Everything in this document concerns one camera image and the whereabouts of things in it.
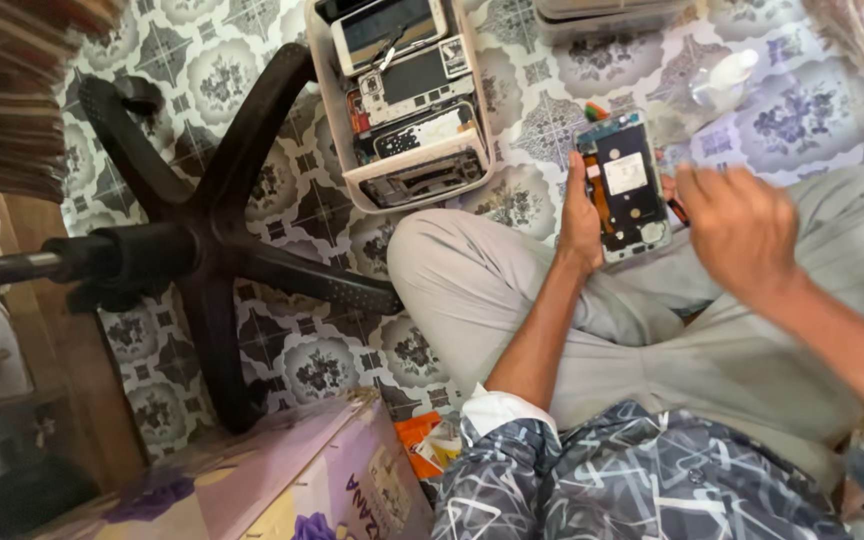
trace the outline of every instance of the grey pants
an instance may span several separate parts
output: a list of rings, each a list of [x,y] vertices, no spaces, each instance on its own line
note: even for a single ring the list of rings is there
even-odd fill
[[[796,259],[864,314],[864,166],[788,188],[798,205]],[[459,210],[402,220],[390,277],[464,395],[485,381],[539,293],[554,250]],[[676,313],[708,306],[684,327]],[[832,445],[863,403],[802,344],[723,291],[691,249],[673,245],[592,275],[566,338],[550,413],[560,429],[625,399],[687,408],[767,444],[826,488]]]

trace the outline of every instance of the person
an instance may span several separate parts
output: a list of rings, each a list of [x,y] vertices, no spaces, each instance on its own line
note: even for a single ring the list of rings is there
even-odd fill
[[[458,210],[399,223],[391,281],[469,397],[433,538],[850,537],[831,494],[864,415],[864,166],[664,182],[690,229],[617,265],[578,153],[555,250]]]

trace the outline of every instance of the phone battery area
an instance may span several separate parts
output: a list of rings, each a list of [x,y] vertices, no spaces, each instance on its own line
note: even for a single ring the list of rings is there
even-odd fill
[[[644,126],[619,130],[595,144],[611,226],[603,228],[602,241],[608,251],[619,251],[642,243],[641,227],[664,221],[666,208]]]

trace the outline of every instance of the tiled floor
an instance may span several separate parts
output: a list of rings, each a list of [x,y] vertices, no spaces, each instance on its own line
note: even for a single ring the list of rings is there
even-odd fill
[[[746,164],[770,181],[864,162],[864,65],[812,22],[800,0],[699,0],[662,33],[590,38],[556,48],[536,40],[526,0],[468,0],[478,35],[488,119],[500,162],[490,183],[447,203],[553,243],[571,133],[582,105],[659,103],[687,112],[701,63],[745,48],[762,63],[757,91],[665,165]],[[239,105],[282,43],[305,39],[299,0],[136,0],[120,30],[87,43],[61,93],[70,174],[69,232],[145,219],[77,103],[86,74],[154,81],[166,104],[147,135],[195,184]],[[368,276],[386,276],[401,215],[352,206],[321,101],[303,94],[262,169],[247,211],[263,241]],[[462,396],[407,314],[379,317],[246,281],[236,287],[242,366],[252,399],[271,411],[376,385],[395,420],[451,411]],[[102,313],[106,335],[150,453],[161,457],[214,426],[174,291],[125,314]]]

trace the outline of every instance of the shirt button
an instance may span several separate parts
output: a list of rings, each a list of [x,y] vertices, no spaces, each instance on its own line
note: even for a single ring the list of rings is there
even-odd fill
[[[706,474],[700,469],[689,469],[688,481],[694,485],[703,485],[706,483]]]

